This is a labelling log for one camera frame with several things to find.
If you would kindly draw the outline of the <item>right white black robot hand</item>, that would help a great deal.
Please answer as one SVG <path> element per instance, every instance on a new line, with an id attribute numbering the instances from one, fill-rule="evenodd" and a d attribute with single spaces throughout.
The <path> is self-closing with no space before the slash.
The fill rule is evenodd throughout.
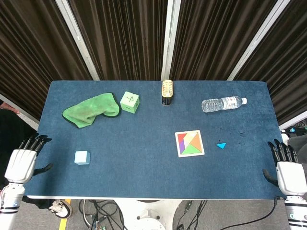
<path id="1" fill-rule="evenodd" d="M 277 178 L 273 178 L 267 169 L 262 173 L 265 179 L 278 187 L 286 196 L 303 196 L 307 193 L 307 183 L 302 164 L 298 161 L 298 156 L 294 148 L 283 142 L 274 140 L 268 142 L 271 149 Z"/>

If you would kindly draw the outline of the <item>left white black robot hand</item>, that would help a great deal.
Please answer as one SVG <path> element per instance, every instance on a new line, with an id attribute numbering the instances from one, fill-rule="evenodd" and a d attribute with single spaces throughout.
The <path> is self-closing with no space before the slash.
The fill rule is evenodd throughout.
<path id="1" fill-rule="evenodd" d="M 49 163 L 43 168 L 35 168 L 36 159 L 43 146 L 52 139 L 47 135 L 35 133 L 23 140 L 10 157 L 4 177 L 9 183 L 25 184 L 35 175 L 49 171 L 53 164 Z"/>

